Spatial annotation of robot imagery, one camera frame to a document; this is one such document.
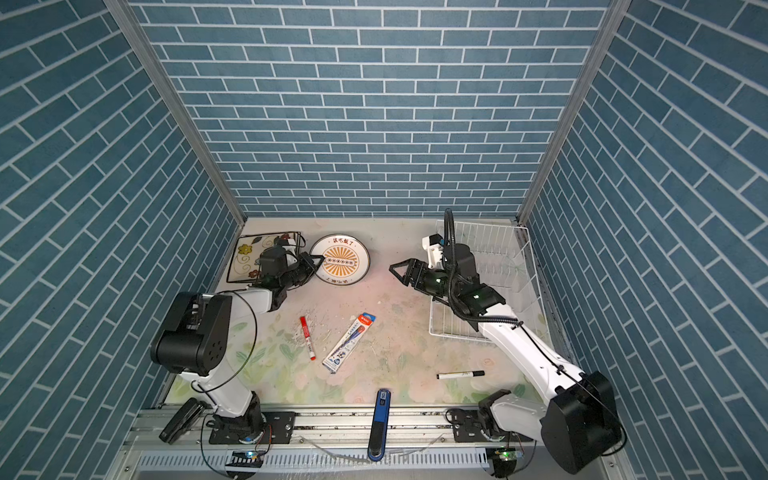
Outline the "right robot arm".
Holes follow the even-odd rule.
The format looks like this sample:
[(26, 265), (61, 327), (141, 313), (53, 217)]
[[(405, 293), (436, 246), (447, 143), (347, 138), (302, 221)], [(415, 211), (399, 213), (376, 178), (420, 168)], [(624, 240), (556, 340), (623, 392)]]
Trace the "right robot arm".
[(429, 259), (390, 265), (405, 286), (447, 306), (452, 314), (496, 345), (538, 392), (540, 403), (499, 390), (478, 404), (482, 433), (491, 440), (521, 434), (542, 443), (555, 462), (576, 474), (601, 456), (622, 450), (628, 434), (610, 381), (586, 374), (531, 332), (506, 299), (481, 281), (465, 244), (428, 245)]

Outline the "left circuit board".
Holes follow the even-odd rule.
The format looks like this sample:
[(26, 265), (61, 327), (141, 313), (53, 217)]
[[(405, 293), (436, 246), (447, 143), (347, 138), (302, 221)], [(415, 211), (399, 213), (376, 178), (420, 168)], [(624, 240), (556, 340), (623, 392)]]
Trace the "left circuit board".
[(235, 451), (225, 468), (227, 470), (253, 470), (263, 466), (265, 453), (261, 451)]

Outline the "aluminium rail frame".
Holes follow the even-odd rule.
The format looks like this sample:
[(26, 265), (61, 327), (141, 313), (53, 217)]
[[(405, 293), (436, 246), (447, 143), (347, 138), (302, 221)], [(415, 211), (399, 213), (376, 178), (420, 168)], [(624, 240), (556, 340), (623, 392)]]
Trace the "aluminium rail frame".
[(399, 406), (266, 404), (263, 437), (241, 444), (216, 427), (211, 411), (202, 412), (172, 443), (160, 435), (176, 409), (165, 406), (139, 413), (120, 447), (111, 479), (138, 479), (156, 474), (185, 478), (200, 473), (214, 479), (269, 474), (293, 477), (325, 473), (371, 473), (409, 470), (463, 470), (483, 478), (503, 476), (567, 478), (530, 434), (482, 433), (468, 406)]

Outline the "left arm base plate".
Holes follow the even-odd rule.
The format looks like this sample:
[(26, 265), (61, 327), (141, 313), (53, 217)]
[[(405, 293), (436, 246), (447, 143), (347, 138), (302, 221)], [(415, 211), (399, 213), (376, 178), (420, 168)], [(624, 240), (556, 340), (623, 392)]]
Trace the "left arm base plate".
[[(262, 413), (261, 431), (263, 434), (256, 438), (251, 436), (253, 444), (289, 444), (293, 435), (297, 413), (294, 411), (266, 411)], [(243, 436), (228, 426), (216, 416), (206, 422), (211, 430), (209, 443), (212, 445), (247, 445)]]

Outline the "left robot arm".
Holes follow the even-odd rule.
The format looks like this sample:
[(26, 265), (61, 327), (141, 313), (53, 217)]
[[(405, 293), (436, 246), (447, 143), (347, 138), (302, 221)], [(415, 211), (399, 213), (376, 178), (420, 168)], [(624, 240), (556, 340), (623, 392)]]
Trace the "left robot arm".
[(322, 255), (293, 253), (274, 245), (261, 253), (248, 288), (176, 295), (149, 355), (152, 362), (189, 381), (206, 400), (187, 401), (160, 434), (162, 441), (174, 442), (207, 404), (214, 407), (214, 429), (229, 442), (256, 444), (262, 440), (267, 420), (260, 400), (238, 379), (240, 371), (225, 359), (233, 300), (241, 300), (253, 319), (275, 311), (288, 291), (306, 284), (324, 260)]

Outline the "right circuit board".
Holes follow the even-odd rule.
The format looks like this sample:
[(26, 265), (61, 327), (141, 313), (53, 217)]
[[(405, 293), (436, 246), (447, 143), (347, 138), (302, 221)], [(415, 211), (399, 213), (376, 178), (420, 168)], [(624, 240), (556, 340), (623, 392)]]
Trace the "right circuit board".
[(493, 450), (491, 459), (498, 462), (518, 462), (523, 454), (512, 447), (501, 447)]

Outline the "red marker pen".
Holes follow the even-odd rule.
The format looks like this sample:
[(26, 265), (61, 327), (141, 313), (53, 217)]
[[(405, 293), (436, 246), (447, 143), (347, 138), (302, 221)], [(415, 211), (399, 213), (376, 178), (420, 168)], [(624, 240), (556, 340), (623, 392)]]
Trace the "red marker pen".
[(307, 349), (308, 349), (308, 354), (309, 354), (310, 360), (311, 361), (315, 361), (316, 360), (316, 353), (315, 353), (315, 349), (314, 349), (314, 346), (313, 346), (313, 343), (312, 343), (309, 325), (308, 325), (308, 322), (307, 322), (307, 319), (306, 319), (305, 316), (301, 316), (300, 317), (300, 323), (301, 323), (302, 332), (303, 332), (303, 335), (304, 335), (304, 339), (305, 339), (305, 343), (306, 343), (306, 346), (307, 346)]

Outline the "black clip on rail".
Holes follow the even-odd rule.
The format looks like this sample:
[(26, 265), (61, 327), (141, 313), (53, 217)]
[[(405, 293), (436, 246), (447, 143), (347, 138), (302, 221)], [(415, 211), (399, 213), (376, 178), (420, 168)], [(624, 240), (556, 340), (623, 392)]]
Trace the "black clip on rail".
[(194, 425), (207, 408), (208, 404), (202, 400), (188, 399), (166, 424), (159, 434), (159, 439), (164, 443), (173, 444)]

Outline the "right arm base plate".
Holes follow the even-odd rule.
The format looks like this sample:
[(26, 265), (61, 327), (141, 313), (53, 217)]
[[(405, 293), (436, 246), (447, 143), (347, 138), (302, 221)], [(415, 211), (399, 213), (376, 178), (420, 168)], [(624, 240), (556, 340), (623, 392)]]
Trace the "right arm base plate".
[(444, 419), (450, 425), (456, 443), (532, 441), (517, 432), (500, 430), (491, 420), (482, 419), (478, 410), (449, 408), (444, 412)]

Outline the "black white marker pen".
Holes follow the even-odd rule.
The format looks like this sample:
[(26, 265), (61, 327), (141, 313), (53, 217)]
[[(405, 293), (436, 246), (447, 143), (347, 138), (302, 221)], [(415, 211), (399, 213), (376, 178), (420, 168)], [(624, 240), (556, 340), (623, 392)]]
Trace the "black white marker pen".
[(486, 375), (486, 372), (484, 370), (471, 370), (471, 371), (459, 371), (459, 372), (441, 372), (436, 374), (436, 378), (438, 380), (449, 380), (449, 379), (483, 377), (485, 375)]

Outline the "blue black handheld device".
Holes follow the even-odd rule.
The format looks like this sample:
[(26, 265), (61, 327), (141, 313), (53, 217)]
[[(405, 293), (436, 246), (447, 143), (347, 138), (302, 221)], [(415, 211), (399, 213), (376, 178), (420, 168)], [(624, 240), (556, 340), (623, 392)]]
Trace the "blue black handheld device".
[(381, 461), (385, 454), (391, 397), (391, 391), (384, 388), (379, 389), (376, 395), (367, 447), (367, 456), (372, 462)]

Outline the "circuit board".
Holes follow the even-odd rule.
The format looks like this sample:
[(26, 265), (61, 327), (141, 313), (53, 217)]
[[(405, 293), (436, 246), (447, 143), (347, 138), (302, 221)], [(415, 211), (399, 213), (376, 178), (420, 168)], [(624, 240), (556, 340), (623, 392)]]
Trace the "circuit board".
[(263, 466), (265, 453), (261, 451), (235, 451), (225, 468), (227, 470), (253, 470)]
[(493, 450), (491, 459), (498, 462), (518, 462), (523, 454), (512, 447), (501, 447)]

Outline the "pen package red blue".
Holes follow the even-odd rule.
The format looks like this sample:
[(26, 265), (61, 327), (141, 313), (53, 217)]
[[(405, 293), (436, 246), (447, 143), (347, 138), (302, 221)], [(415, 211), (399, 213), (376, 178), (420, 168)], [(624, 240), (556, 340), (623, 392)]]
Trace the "pen package red blue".
[(336, 374), (341, 365), (356, 348), (357, 343), (366, 331), (374, 324), (376, 317), (364, 312), (354, 318), (349, 328), (344, 332), (337, 344), (325, 357), (322, 364), (331, 373)]

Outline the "black square plate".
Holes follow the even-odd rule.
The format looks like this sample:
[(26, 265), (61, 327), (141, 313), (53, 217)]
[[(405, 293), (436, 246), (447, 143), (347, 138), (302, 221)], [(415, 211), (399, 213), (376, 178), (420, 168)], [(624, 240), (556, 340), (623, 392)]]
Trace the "black square plate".
[(242, 235), (228, 266), (228, 283), (252, 283), (264, 275), (277, 276), (295, 264), (306, 240), (298, 231)]

